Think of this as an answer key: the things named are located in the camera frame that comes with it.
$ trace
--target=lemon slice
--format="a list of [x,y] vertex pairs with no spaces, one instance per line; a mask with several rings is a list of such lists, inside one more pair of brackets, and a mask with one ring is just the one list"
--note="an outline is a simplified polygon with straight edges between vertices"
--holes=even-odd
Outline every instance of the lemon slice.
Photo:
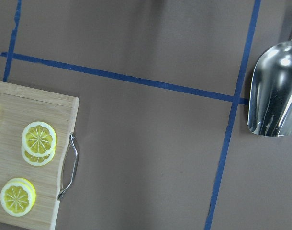
[[27,179],[21,178],[21,177],[13,178],[13,179],[9,180],[7,183],[13,182],[13,181],[17,181],[19,183],[24,183],[26,186],[28,186],[30,188],[30,190],[32,191],[32,196],[33,196],[32,204],[34,204],[35,198],[36,198],[36,192],[35,192],[35,187],[33,186],[33,184],[30,181],[28,181]]
[[56,149],[54,148],[54,150],[52,151],[52,153],[50,153],[49,155],[47,156],[43,156],[43,157],[35,157],[31,154],[29,154],[23,147],[22,145],[22,148],[21,148],[21,151],[22,151],[22,157],[24,158],[24,160],[33,165],[33,166],[43,166],[43,165],[46,165],[48,164],[54,157],[55,155],[55,152],[56,152]]
[[3,209],[15,217],[26,215],[33,206],[33,200],[30,187],[19,181],[8,181],[0,193]]
[[56,132],[45,122],[32,122],[22,132],[22,145],[32,156],[47,156],[56,147]]

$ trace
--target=brown surface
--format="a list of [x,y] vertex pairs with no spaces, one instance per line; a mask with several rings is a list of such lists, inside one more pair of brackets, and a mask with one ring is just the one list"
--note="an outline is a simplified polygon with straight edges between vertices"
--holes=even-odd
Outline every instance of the brown surface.
[[[23,0],[14,52],[233,95],[253,4]],[[0,54],[16,5],[0,0]],[[291,27],[292,0],[261,0],[242,97],[258,57]],[[8,81],[80,98],[81,154],[56,230],[204,229],[231,102],[17,59]],[[249,133],[247,109],[238,107],[211,230],[292,230],[292,136]]]
[[[14,177],[28,179],[36,189],[36,201],[23,217],[12,217],[0,203],[0,222],[33,230],[55,229],[68,136],[73,132],[79,98],[0,82],[0,192]],[[49,123],[57,135],[52,161],[34,167],[21,155],[22,131],[33,121]]]

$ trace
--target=bamboo board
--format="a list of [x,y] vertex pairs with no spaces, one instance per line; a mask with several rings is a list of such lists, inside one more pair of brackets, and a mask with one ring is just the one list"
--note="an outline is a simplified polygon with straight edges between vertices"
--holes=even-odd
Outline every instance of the bamboo board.
[[[28,179],[36,189],[35,204],[23,217],[10,216],[0,203],[0,222],[32,230],[55,229],[57,195],[78,105],[77,97],[0,82],[0,192],[14,177]],[[54,158],[40,167],[29,165],[21,155],[22,131],[33,121],[50,124],[57,135]]]

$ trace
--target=lemon pulp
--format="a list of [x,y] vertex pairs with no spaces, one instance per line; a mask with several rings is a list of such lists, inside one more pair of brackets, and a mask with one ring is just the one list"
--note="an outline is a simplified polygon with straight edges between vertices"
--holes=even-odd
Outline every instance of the lemon pulp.
[[52,153],[55,149],[56,133],[45,122],[32,122],[22,132],[22,144],[30,155],[44,157]]
[[10,183],[10,182],[19,182],[19,183],[23,183],[25,184],[26,186],[29,187],[29,189],[31,190],[32,192],[32,204],[35,203],[35,198],[36,198],[36,192],[35,192],[35,187],[33,186],[33,184],[28,181],[27,179],[25,178],[21,178],[21,177],[17,177],[17,178],[13,178],[11,180],[9,180],[7,183]]
[[18,180],[9,180],[0,193],[3,209],[10,215],[21,217],[27,214],[35,200],[35,193],[31,188]]
[[24,158],[24,160],[30,164],[30,165],[33,165],[33,166],[43,166],[43,165],[46,165],[48,164],[54,157],[55,155],[55,151],[56,149],[54,149],[52,151],[52,153],[50,153],[49,155],[47,156],[43,156],[43,157],[35,157],[31,154],[29,154],[23,147],[21,147],[21,152],[22,152],[22,157]]

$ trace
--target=yellow object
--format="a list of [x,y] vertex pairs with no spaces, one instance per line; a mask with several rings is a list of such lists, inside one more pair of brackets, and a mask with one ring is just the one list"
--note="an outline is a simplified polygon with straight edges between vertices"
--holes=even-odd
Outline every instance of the yellow object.
[[[66,156],[72,159],[73,150],[69,149],[67,154],[68,136],[74,132],[78,108],[77,97],[0,81],[0,192],[6,182],[14,177],[28,179],[36,189],[35,204],[23,217],[10,216],[0,203],[0,222],[32,230],[57,228],[60,213],[57,193],[62,174],[71,173],[69,168],[63,167],[63,162],[66,163]],[[47,122],[57,135],[55,156],[41,167],[26,163],[20,149],[22,131],[33,121]]]
[[44,157],[35,157],[31,154],[29,154],[23,147],[22,145],[22,157],[24,158],[24,160],[28,163],[31,164],[33,166],[43,166],[48,164],[54,157],[56,149],[53,150],[52,153],[48,154],[47,156]]
[[33,184],[30,181],[28,181],[27,179],[21,178],[21,177],[13,178],[13,179],[9,180],[7,183],[13,182],[13,181],[18,181],[20,183],[24,183],[26,186],[28,186],[31,189],[32,196],[33,196],[33,200],[32,200],[32,205],[33,205],[35,203],[35,198],[36,198],[35,187],[33,186]]
[[44,157],[56,147],[56,133],[47,123],[35,121],[27,125],[22,132],[22,145],[32,156]]
[[24,216],[34,205],[35,189],[30,182],[26,181],[24,178],[11,179],[1,190],[1,205],[12,216]]

